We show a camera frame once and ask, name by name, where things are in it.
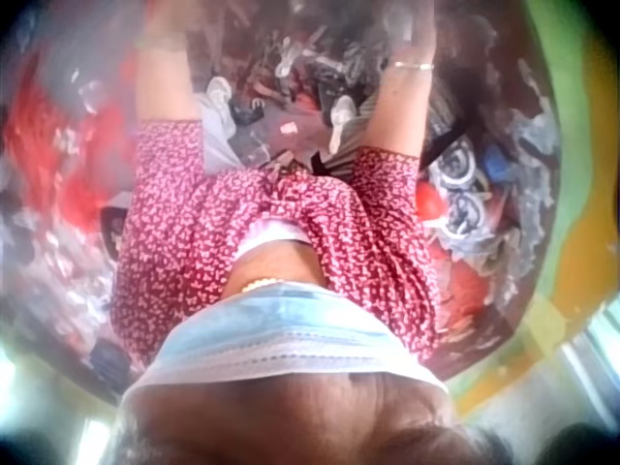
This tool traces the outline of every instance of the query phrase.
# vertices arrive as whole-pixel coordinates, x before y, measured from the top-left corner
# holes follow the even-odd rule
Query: cloth
[[[280,218],[307,234],[332,291],[431,354],[438,291],[416,214],[417,159],[362,147],[348,185],[302,170],[205,174],[202,158],[200,121],[139,129],[110,315],[129,351],[148,363],[176,325],[220,299],[251,225]]]
[[[448,392],[370,313],[319,286],[278,283],[221,300],[173,329],[125,398],[146,386],[291,373],[391,373]]]
[[[234,259],[237,260],[250,250],[274,240],[297,240],[306,244],[310,243],[306,233],[295,223],[278,218],[268,218],[259,220],[250,226],[250,231],[241,241]]]

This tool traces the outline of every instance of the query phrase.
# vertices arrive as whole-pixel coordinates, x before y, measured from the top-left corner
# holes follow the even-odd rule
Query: blue face mask
[[[447,390],[372,314],[317,286],[278,283],[177,326],[125,397],[145,386],[292,373],[391,373]]]

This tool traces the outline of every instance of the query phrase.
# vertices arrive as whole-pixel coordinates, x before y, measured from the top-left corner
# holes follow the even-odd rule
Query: leg
[[[228,142],[236,129],[229,108],[231,95],[230,86],[221,77],[215,77],[209,83],[206,93],[197,95],[202,119],[204,171],[207,174],[243,168]]]

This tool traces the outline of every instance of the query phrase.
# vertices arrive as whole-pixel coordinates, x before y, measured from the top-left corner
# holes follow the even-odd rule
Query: red floral top
[[[301,170],[206,175],[199,121],[144,124],[111,311],[127,349],[149,362],[176,325],[218,301],[250,226],[281,218],[308,235],[331,290],[428,357],[438,290],[416,215],[419,161],[359,151],[350,185]]]

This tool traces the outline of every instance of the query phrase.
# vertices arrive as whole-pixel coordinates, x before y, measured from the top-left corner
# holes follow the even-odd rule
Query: gold bangle
[[[391,66],[416,71],[433,71],[435,69],[435,65],[432,63],[407,63],[405,61],[395,61]]]
[[[185,50],[187,48],[187,36],[181,32],[157,35],[145,34],[136,40],[136,48],[169,51]]]

